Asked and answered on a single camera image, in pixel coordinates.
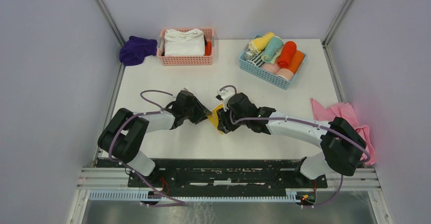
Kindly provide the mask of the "yellow towel with grey pattern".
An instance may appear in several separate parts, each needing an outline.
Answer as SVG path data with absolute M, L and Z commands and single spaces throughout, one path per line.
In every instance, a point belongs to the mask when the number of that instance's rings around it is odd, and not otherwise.
M 220 131 L 219 129 L 218 129 L 218 125 L 219 125 L 219 117 L 218 117 L 218 115 L 217 115 L 217 111 L 219 110 L 219 109 L 222 109 L 223 110 L 223 104 L 222 103 L 220 103 L 220 104 L 218 104 L 216 107 L 214 107 L 212 110 L 211 110 L 211 115 L 208 115 L 208 120 L 211 122 L 211 124 L 212 124 L 212 126 L 218 131 L 218 133 L 219 134 L 224 134 L 224 132 L 222 132 L 222 131 Z

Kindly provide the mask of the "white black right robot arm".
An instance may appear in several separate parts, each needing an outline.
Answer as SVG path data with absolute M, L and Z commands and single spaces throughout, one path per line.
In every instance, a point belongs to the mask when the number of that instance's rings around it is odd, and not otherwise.
M 216 98 L 222 108 L 216 111 L 217 129 L 225 134 L 245 126 L 254 133 L 279 135 L 310 143 L 320 152 L 300 160 L 293 174 L 299 187 L 309 186 L 315 179 L 328 173 L 353 176 L 357 167 L 369 161 L 366 143 L 343 118 L 332 121 L 305 120 L 288 116 L 271 107 L 257 107 L 242 92 L 226 89 Z

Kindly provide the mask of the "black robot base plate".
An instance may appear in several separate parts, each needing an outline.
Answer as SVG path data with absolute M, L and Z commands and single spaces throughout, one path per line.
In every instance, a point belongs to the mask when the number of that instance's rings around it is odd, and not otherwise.
M 288 159 L 162 159 L 146 180 L 170 197 L 283 197 L 286 189 L 327 188 L 326 176 L 308 180 Z

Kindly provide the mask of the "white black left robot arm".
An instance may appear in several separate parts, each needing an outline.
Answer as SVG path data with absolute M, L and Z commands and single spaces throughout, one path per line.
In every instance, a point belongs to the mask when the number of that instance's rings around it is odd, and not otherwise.
M 119 109 L 98 138 L 98 147 L 108 153 L 108 157 L 129 166 L 140 173 L 140 179 L 146 186 L 159 183 L 160 174 L 154 170 L 156 163 L 140 150 L 144 136 L 160 130 L 173 130 L 186 120 L 198 124 L 211 115 L 197 97 L 188 90 L 181 90 L 174 100 L 165 107 L 150 101 L 141 93 L 141 97 L 159 107 L 158 111 L 133 113 Z

